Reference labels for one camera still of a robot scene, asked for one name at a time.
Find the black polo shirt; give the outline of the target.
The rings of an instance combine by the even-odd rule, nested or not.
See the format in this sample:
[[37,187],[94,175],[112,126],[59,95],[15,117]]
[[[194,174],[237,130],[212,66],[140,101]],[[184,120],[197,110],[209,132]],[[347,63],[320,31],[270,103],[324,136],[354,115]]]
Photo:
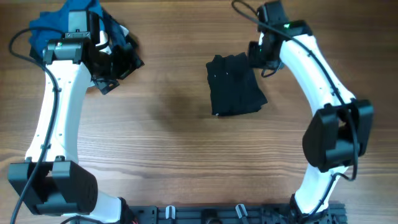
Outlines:
[[227,57],[215,55],[206,69],[213,115],[254,113],[268,103],[244,52]]

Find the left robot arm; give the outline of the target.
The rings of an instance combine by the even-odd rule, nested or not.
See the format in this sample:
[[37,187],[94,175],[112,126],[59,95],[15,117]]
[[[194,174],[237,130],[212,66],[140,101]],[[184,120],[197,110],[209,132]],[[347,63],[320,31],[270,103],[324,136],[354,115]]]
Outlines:
[[46,74],[35,136],[21,163],[10,165],[8,180],[34,215],[87,223],[137,223],[121,197],[98,188],[96,177],[78,163],[77,137],[86,91],[95,82],[116,86],[111,56],[89,38],[50,40],[40,65]]

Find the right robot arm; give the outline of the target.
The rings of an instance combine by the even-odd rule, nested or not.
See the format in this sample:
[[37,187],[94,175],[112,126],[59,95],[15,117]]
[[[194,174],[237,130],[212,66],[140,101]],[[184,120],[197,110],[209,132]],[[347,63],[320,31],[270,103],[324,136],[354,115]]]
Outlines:
[[312,111],[302,139],[308,166],[292,196],[291,209],[301,219],[315,218],[328,210],[330,195],[340,179],[357,179],[374,108],[370,101],[356,99],[340,82],[305,21],[255,23],[261,34],[254,44],[257,67],[276,72],[286,66]]

